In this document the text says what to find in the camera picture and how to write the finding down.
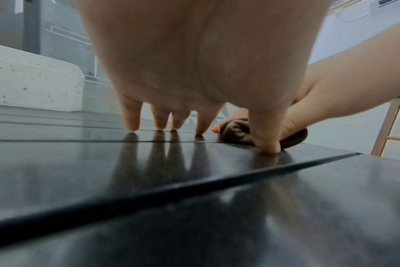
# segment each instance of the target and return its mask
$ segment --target wooden frame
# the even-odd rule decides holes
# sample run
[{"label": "wooden frame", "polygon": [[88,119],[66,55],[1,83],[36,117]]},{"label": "wooden frame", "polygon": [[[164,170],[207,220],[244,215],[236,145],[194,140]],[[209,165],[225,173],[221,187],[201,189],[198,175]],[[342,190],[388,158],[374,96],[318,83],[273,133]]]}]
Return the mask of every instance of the wooden frame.
[{"label": "wooden frame", "polygon": [[390,136],[393,127],[395,126],[396,119],[400,112],[400,97],[391,101],[388,113],[386,114],[385,120],[383,121],[382,128],[380,129],[379,135],[377,136],[375,145],[371,154],[373,156],[381,157],[385,150],[387,140],[400,141],[400,137]]}]

